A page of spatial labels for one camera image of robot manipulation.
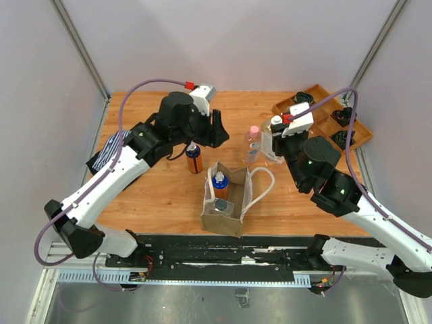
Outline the white cap clear bottle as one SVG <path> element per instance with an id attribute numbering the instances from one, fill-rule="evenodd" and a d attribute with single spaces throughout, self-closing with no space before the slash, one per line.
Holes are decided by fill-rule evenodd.
<path id="1" fill-rule="evenodd" d="M 273 152 L 273 137 L 271 133 L 271 118 L 266 119 L 261 125 L 261 152 L 268 161 L 272 163 L 282 164 L 283 157 L 278 157 Z"/>

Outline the pink cap clear bottle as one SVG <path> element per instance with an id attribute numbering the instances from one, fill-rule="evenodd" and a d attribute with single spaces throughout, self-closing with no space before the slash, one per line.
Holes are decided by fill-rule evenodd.
<path id="1" fill-rule="evenodd" d="M 258 126 L 251 126 L 244 136 L 243 161 L 246 164 L 253 164 L 259 160 L 261 153 L 261 129 Z"/>

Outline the blue orange pump bottle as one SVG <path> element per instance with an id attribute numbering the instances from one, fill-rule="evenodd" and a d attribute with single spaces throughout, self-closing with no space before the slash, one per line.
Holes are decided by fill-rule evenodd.
<path id="1" fill-rule="evenodd" d="M 191 142 L 186 148 L 186 158 L 188 169 L 193 174 L 198 174 L 203 170 L 201 149 L 195 142 Z"/>

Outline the wooden divided tray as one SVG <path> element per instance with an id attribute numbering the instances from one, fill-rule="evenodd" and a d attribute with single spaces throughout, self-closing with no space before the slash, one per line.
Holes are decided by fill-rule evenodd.
<path id="1" fill-rule="evenodd" d="M 303 92 L 314 99 L 313 103 L 318 103 L 329 96 L 329 93 L 318 84 L 303 90 Z M 274 104 L 272 112 L 274 115 L 280 115 L 285 113 L 289 110 L 288 108 L 290 106 L 296 103 L 297 96 L 295 94 Z M 344 154 L 351 110 L 352 107 L 350 105 L 348 107 L 343 107 L 337 98 L 332 99 L 330 102 L 314 110 L 314 124 L 310 127 L 309 137 L 322 136 L 326 138 L 335 149 Z M 352 129 L 350 151 L 368 142 L 372 136 L 373 133 L 356 117 Z"/>

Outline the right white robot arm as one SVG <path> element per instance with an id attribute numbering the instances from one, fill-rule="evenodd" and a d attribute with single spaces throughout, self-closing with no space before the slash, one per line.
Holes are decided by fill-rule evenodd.
<path id="1" fill-rule="evenodd" d="M 391 213 L 353 176 L 338 171 L 338 150 L 307 131 L 276 132 L 272 148 L 285 159 L 300 193 L 310 194 L 319 209 L 356 224 L 383 245 L 349 244 L 317 234 L 305 254 L 310 268 L 337 265 L 382 274 L 412 296 L 431 297 L 431 238 Z"/>

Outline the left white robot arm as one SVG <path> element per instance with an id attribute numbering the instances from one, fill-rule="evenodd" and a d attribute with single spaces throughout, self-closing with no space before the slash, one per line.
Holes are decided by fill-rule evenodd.
<path id="1" fill-rule="evenodd" d="M 170 156 L 175 146 L 195 142 L 217 148 L 229 139 L 220 110 L 210 108 L 215 92 L 212 86 L 201 85 L 190 93 L 169 93 L 161 100 L 158 112 L 120 138 L 118 156 L 75 193 L 61 202 L 50 200 L 45 205 L 56 232 L 76 258 L 105 252 L 121 257 L 130 267 L 143 262 L 145 244 L 134 232 L 99 225 L 97 218 L 134 180 Z"/>

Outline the canvas burlap tote bag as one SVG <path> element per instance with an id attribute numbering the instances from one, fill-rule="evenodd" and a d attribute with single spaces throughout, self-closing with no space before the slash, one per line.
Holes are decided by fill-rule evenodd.
<path id="1" fill-rule="evenodd" d="M 252 177 L 258 172 L 270 177 L 270 185 L 260 195 L 253 194 Z M 205 232 L 234 238 L 242 236 L 247 212 L 263 199 L 275 185 L 275 176 L 266 167 L 231 170 L 222 162 L 207 170 L 201 227 Z"/>

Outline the rolled dark blue tie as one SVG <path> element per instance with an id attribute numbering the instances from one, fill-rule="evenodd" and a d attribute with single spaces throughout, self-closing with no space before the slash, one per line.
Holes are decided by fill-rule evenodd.
<path id="1" fill-rule="evenodd" d="M 315 100 L 313 95 L 304 91 L 299 91 L 294 95 L 293 102 L 295 102 L 295 104 L 308 103 L 309 105 L 312 105 Z"/>

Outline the rolled black dotted tie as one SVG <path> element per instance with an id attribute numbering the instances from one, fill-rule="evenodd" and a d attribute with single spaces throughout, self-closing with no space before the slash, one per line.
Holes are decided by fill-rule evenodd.
<path id="1" fill-rule="evenodd" d="M 355 131 L 352 131 L 351 137 L 350 137 L 350 146 L 356 143 L 354 139 Z M 347 130 L 340 130 L 330 136 L 330 139 L 336 144 L 336 146 L 341 150 L 344 151 L 346 149 L 346 140 L 347 140 L 348 131 Z"/>

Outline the rolled black orange tie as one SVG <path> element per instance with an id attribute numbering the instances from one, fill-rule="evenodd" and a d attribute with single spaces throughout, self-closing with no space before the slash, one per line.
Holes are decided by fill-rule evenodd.
<path id="1" fill-rule="evenodd" d="M 342 127 L 346 127 L 350 123 L 352 117 L 352 107 L 344 107 L 343 109 L 336 109 L 331 113 L 331 117 Z"/>

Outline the grey cap square bottle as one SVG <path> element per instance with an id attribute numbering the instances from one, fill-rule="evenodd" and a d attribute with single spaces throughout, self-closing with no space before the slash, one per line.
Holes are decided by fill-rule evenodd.
<path id="1" fill-rule="evenodd" d="M 216 198 L 213 202 L 206 203 L 204 214 L 232 217 L 234 214 L 234 203 Z"/>

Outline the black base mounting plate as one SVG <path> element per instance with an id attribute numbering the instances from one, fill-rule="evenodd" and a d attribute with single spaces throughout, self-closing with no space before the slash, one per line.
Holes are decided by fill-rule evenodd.
<path id="1" fill-rule="evenodd" d="M 308 262 L 310 236 L 142 234 L 140 239 L 153 262 L 152 280 L 282 282 L 292 281 L 297 271 L 330 279 L 341 270 Z"/>

